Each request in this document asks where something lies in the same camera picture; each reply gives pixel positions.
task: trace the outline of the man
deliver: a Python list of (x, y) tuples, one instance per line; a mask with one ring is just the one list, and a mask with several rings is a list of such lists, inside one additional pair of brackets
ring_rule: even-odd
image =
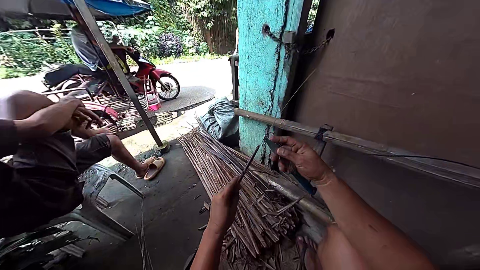
[[(323, 240), (299, 237), (307, 270), (374, 269), (433, 270), (435, 267), (392, 223), (337, 178), (316, 152), (291, 137), (272, 137), (283, 146), (272, 155), (280, 170), (291, 166), (317, 186), (336, 223), (327, 228)], [(210, 219), (192, 263), (192, 270), (218, 269), (223, 237), (232, 225), (240, 185), (234, 178), (212, 199)]]
[[(99, 69), (102, 71), (108, 70), (110, 68), (108, 60), (90, 31), (86, 31), (88, 30), (87, 24), (83, 20), (83, 17), (80, 15), (78, 10), (73, 10), (72, 17), (78, 23), (76, 26), (72, 27), (72, 43), (76, 53), (78, 54), (78, 57), (80, 57), (84, 64), (93, 72), (97, 72)], [(109, 46), (111, 49), (132, 51), (131, 47), (122, 45), (110, 43)], [(127, 69), (125, 67), (126, 61), (124, 62), (120, 60), (119, 64), (122, 67), (123, 72), (127, 73)]]
[[(82, 15), (77, 9), (72, 10), (72, 17), (78, 23), (78, 25), (72, 27), (73, 47), (75, 48), (75, 52), (77, 53), (78, 57), (80, 57), (82, 62), (92, 71), (92, 76), (96, 78), (96, 80), (92, 80), (86, 83), (84, 86), (89, 89), (92, 87), (95, 88), (94, 85), (99, 84), (100, 81), (110, 79), (110, 82), (120, 93), (120, 95), (125, 95), (126, 93), (118, 81), (117, 75), (113, 72), (107, 58), (96, 42), (95, 37), (93, 37), (90, 31), (87, 31), (88, 27), (86, 22), (83, 20)], [(114, 52), (122, 71), (124, 73), (129, 73), (130, 68), (127, 65), (125, 51), (127, 50), (129, 52), (133, 52), (132, 48), (117, 44), (110, 44), (109, 46), (112, 49), (112, 52)], [(133, 82), (137, 82), (136, 78), (131, 75), (128, 76), (128, 79), (129, 81), (133, 80)]]
[[(30, 231), (75, 209), (83, 201), (77, 177), (91, 165), (113, 156), (144, 176), (140, 163), (115, 135), (89, 129), (101, 122), (83, 103), (65, 97), (53, 103), (43, 95), (18, 92), (0, 107), (0, 238)], [(71, 135), (86, 140), (75, 144)]]
[(113, 35), (112, 36), (112, 42), (110, 42), (108, 45), (110, 48), (112, 48), (112, 52), (115, 53), (115, 55), (120, 58), (120, 60), (125, 64), (125, 69), (127, 70), (126, 73), (130, 73), (130, 67), (128, 66), (127, 63), (127, 51), (133, 52), (133, 49), (131, 47), (125, 47), (121, 49), (116, 49), (115, 47), (119, 47), (119, 42), (120, 42), (120, 37), (118, 35)]

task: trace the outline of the knee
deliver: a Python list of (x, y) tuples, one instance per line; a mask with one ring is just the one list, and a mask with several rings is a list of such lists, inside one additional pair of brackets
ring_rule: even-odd
[(118, 136), (116, 135), (108, 134), (107, 138), (110, 140), (110, 145), (112, 146), (112, 148), (117, 148), (123, 145), (120, 138), (118, 138)]
[(10, 117), (20, 120), (29, 117), (37, 110), (50, 106), (53, 104), (53, 101), (41, 94), (21, 90), (6, 98), (6, 103)]

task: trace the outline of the knife handle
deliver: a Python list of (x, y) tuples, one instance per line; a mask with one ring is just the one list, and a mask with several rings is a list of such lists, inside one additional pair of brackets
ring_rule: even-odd
[(303, 186), (305, 190), (307, 190), (308, 194), (312, 196), (315, 195), (315, 193), (317, 192), (317, 188), (312, 186), (310, 181), (303, 177), (297, 170), (294, 170), (292, 172), (292, 175), (295, 177), (295, 179), (297, 179), (300, 185)]

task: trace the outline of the blue umbrella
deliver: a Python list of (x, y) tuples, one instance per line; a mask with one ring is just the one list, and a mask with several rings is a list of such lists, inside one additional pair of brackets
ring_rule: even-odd
[[(109, 20), (112, 16), (132, 16), (151, 10), (141, 0), (85, 0), (97, 20)], [(36, 17), (50, 20), (71, 20), (68, 5), (72, 0), (0, 0), (0, 15), (9, 18)]]
[[(73, 0), (61, 0), (72, 4)], [(129, 16), (151, 10), (150, 4), (141, 0), (85, 0), (87, 6), (110, 16)]]

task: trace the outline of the painted concrete pillar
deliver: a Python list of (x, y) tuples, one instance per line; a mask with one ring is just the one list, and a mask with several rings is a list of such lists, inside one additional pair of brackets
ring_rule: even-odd
[[(292, 52), (262, 33), (264, 24), (280, 37), (297, 31), (303, 0), (238, 0), (239, 104), (244, 110), (280, 117), (287, 89)], [(240, 117), (240, 149), (251, 155), (268, 126)], [(263, 145), (256, 159), (266, 163), (270, 149)]]

